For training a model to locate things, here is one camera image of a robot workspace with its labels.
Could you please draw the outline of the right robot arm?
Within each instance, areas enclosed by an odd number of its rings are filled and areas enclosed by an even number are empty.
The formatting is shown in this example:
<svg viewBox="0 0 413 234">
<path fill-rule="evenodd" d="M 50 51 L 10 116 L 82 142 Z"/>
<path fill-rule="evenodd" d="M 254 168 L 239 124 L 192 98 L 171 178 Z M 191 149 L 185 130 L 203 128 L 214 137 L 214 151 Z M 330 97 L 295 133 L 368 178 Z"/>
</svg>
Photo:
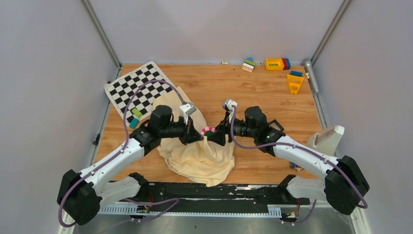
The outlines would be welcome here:
<svg viewBox="0 0 413 234">
<path fill-rule="evenodd" d="M 254 141 L 253 149 L 295 163 L 316 176 L 315 179 L 287 176 L 286 185 L 278 190 L 280 201 L 288 204 L 296 198 L 323 200 L 344 215 L 350 215 L 355 208 L 368 208 L 365 195 L 370 186 L 352 157 L 337 158 L 295 141 L 276 119 L 268 121 L 259 106 L 247 108 L 244 119 L 236 118 L 235 104 L 227 105 L 225 111 L 224 119 L 207 137 L 208 141 L 221 146 L 233 142 L 247 149 L 237 138 L 249 137 Z"/>
</svg>

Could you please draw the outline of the pink flower brooch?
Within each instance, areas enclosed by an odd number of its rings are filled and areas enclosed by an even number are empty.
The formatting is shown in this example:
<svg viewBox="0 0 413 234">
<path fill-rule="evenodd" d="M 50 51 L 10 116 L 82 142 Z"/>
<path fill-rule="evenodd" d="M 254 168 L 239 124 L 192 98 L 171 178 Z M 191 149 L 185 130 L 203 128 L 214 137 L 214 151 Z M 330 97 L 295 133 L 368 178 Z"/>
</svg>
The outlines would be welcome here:
<svg viewBox="0 0 413 234">
<path fill-rule="evenodd" d="M 201 134 L 203 135 L 203 136 L 210 136 L 210 135 L 212 135 L 213 133 L 215 133 L 215 128 L 214 127 L 211 127 L 211 126 L 207 126 L 207 127 L 205 127 L 205 128 L 203 128 L 202 129 L 202 131 L 201 131 Z"/>
</svg>

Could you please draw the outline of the cream yellow garment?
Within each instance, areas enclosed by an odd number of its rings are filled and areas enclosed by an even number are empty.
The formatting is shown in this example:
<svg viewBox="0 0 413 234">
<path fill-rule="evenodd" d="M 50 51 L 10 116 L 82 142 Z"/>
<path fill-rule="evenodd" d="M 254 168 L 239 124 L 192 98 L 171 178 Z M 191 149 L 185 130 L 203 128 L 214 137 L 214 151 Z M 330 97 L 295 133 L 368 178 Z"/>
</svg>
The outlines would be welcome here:
<svg viewBox="0 0 413 234">
<path fill-rule="evenodd" d="M 152 105 L 166 105 L 172 109 L 174 121 L 180 116 L 181 101 L 174 91 L 157 97 Z M 200 133 L 207 127 L 207 122 L 200 110 L 190 115 L 195 129 Z M 221 146 L 214 142 L 197 141 L 184 145 L 178 138 L 164 138 L 157 148 L 168 168 L 193 182 L 203 183 L 207 187 L 216 186 L 226 180 L 235 166 L 235 144 L 226 143 Z"/>
</svg>

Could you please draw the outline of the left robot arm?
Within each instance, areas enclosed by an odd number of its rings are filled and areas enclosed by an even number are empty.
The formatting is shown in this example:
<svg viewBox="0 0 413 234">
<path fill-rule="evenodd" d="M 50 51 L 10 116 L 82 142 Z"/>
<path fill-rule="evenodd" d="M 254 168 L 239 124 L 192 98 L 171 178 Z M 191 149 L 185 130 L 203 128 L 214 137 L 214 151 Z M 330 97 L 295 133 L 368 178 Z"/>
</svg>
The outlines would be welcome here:
<svg viewBox="0 0 413 234">
<path fill-rule="evenodd" d="M 177 122 L 172 120 L 172 109 L 158 105 L 150 118 L 144 121 L 116 150 L 88 168 L 67 171 L 61 181 L 57 203 L 59 222 L 64 223 L 62 213 L 67 213 L 78 225 L 87 224 L 101 208 L 117 201 L 134 198 L 144 201 L 149 196 L 149 182 L 139 173 L 132 173 L 123 180 L 111 179 L 126 166 L 140 160 L 157 148 L 163 138 L 178 138 L 182 144 L 202 141 L 204 137 L 194 128 L 191 114 L 196 107 L 188 102 L 179 107 Z"/>
</svg>

